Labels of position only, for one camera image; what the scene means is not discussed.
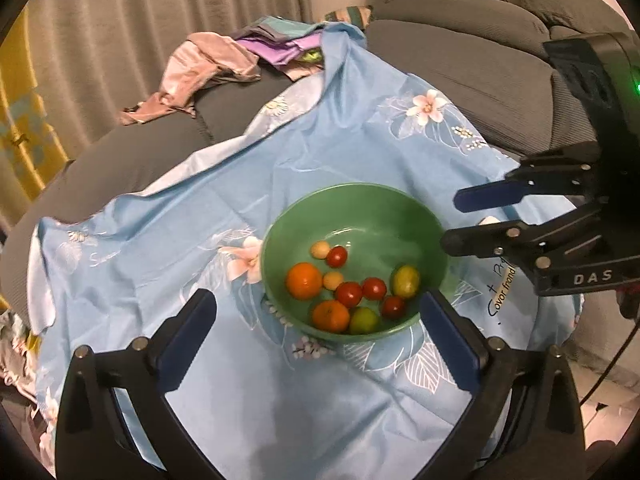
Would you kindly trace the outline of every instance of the dark red tomato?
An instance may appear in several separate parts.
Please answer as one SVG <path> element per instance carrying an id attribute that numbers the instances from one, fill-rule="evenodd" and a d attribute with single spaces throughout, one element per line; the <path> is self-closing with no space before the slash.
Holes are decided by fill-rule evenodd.
<path id="1" fill-rule="evenodd" d="M 329 251 L 329 254 L 327 254 L 324 260 L 326 264 L 332 269 L 338 269 L 347 261 L 347 249 L 345 249 L 341 245 L 336 245 Z"/>
<path id="2" fill-rule="evenodd" d="M 347 308 L 353 308 L 362 299 L 362 288 L 356 282 L 342 282 L 335 289 L 334 298 Z"/>
<path id="3" fill-rule="evenodd" d="M 381 300 L 386 294 L 385 282 L 380 278 L 367 278 L 362 282 L 362 294 L 368 300 Z"/>
<path id="4" fill-rule="evenodd" d="M 406 304 L 402 298 L 397 296 L 389 296 L 382 303 L 380 314 L 387 319 L 396 320 L 404 316 L 406 312 Z"/>

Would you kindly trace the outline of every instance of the white fabric edge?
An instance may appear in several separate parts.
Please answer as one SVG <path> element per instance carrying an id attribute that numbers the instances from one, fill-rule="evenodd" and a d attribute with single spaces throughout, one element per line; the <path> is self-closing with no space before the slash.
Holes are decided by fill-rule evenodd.
<path id="1" fill-rule="evenodd" d="M 142 191 L 136 193 L 125 193 L 124 195 L 151 196 L 159 191 L 167 189 L 183 180 L 201 173 L 226 160 L 230 156 L 248 148 L 258 140 L 272 134 L 279 127 L 295 120 L 311 110 L 322 97 L 324 90 L 324 72 L 319 72 L 305 77 L 288 87 L 285 91 L 274 97 L 271 101 L 279 98 L 286 99 L 290 94 L 300 91 L 299 98 L 303 99 L 304 106 L 292 110 L 291 117 L 277 121 L 272 120 L 265 131 L 259 131 L 260 119 L 263 117 L 264 107 L 258 111 L 254 119 L 247 126 L 242 136 L 225 140 L 213 146 L 207 146 L 197 152 L 191 153 L 184 161 L 167 171 L 163 176 L 149 184 Z M 42 257 L 42 247 L 38 239 L 38 225 L 34 227 L 31 234 L 31 244 L 27 262 L 27 312 L 31 331 L 35 335 L 40 335 L 46 328 L 53 325 L 56 320 L 56 307 L 53 301 L 53 293 L 49 285 L 49 279 Z"/>

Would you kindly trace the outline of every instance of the green lime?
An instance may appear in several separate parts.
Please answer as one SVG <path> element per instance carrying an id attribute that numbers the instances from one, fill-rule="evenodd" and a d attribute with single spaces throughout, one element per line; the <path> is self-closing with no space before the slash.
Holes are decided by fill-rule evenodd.
<path id="1" fill-rule="evenodd" d="M 349 333 L 351 335 L 370 334 L 375 332 L 378 326 L 378 314 L 370 308 L 361 306 L 351 316 Z"/>
<path id="2" fill-rule="evenodd" d="M 418 293 L 420 272 L 415 267 L 403 265 L 394 274 L 393 290 L 396 296 L 408 300 Z"/>

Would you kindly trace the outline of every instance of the curtain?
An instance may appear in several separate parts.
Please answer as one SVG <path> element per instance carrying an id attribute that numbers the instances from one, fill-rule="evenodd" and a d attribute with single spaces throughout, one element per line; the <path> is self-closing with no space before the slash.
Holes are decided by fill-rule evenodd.
<path id="1" fill-rule="evenodd" d="M 158 88 L 188 34 L 265 14 L 309 21 L 309 0 L 30 0 L 0 46 L 0 228 Z"/>

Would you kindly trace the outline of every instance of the yellow curtain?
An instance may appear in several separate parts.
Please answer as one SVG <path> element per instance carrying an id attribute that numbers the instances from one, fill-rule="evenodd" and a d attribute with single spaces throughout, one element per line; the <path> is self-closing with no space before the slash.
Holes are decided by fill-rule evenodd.
<path id="1" fill-rule="evenodd" d="M 0 45 L 0 226 L 8 231 L 67 161 L 31 63 L 27 9 Z"/>

